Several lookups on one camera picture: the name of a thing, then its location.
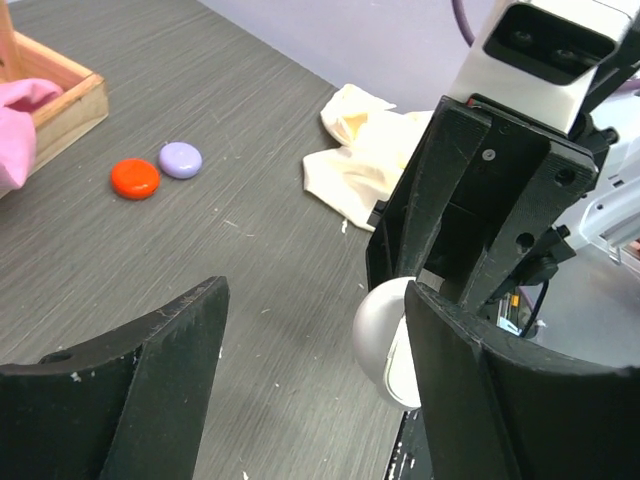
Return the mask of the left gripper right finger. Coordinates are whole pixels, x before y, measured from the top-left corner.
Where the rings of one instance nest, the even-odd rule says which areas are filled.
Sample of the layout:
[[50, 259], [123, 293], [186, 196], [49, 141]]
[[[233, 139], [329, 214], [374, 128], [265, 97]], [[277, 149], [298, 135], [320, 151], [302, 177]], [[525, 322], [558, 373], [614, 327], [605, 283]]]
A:
[[438, 479], [635, 479], [639, 371], [516, 337], [410, 282], [405, 314]]

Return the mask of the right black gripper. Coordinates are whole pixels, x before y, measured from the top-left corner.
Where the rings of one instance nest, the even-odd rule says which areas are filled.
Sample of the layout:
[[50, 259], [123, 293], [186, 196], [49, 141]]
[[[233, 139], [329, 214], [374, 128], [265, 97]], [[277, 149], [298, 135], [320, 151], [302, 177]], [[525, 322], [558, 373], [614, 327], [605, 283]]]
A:
[[529, 126], [443, 97], [369, 239], [368, 288], [427, 261], [443, 296], [476, 313], [536, 285], [557, 270], [552, 225], [596, 177], [589, 151], [549, 151]]

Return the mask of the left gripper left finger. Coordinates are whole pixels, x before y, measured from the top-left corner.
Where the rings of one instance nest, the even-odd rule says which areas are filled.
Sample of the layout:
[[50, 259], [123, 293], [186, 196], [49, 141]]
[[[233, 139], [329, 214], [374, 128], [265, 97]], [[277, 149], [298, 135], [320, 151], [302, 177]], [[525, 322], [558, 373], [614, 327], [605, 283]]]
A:
[[30, 365], [1, 368], [5, 479], [189, 479], [225, 332], [214, 276]]

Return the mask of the white earbud case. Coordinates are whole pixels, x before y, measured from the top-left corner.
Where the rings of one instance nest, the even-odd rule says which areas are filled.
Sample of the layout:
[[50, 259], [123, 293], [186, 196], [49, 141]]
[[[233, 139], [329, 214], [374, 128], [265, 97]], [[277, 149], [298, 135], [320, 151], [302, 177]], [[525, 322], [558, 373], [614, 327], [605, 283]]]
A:
[[395, 278], [371, 290], [352, 326], [357, 363], [380, 397], [403, 411], [421, 406], [405, 315], [405, 293], [413, 280]]

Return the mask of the cream cloth bag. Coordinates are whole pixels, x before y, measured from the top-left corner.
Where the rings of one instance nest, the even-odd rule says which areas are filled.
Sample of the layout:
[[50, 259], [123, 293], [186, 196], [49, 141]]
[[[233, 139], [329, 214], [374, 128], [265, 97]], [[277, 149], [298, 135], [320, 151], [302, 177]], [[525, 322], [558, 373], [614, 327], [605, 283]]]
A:
[[433, 115], [395, 108], [354, 84], [344, 85], [320, 112], [339, 146], [302, 159], [304, 190], [344, 223], [369, 232], [374, 206], [390, 198]]

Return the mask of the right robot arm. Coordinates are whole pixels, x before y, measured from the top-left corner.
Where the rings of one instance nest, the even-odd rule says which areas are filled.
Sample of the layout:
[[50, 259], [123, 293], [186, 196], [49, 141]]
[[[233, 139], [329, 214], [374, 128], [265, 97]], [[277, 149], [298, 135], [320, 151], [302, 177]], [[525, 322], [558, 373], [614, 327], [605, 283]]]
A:
[[636, 237], [639, 102], [612, 90], [461, 77], [373, 210], [361, 313], [400, 314], [424, 271], [478, 312], [588, 243], [615, 252]]

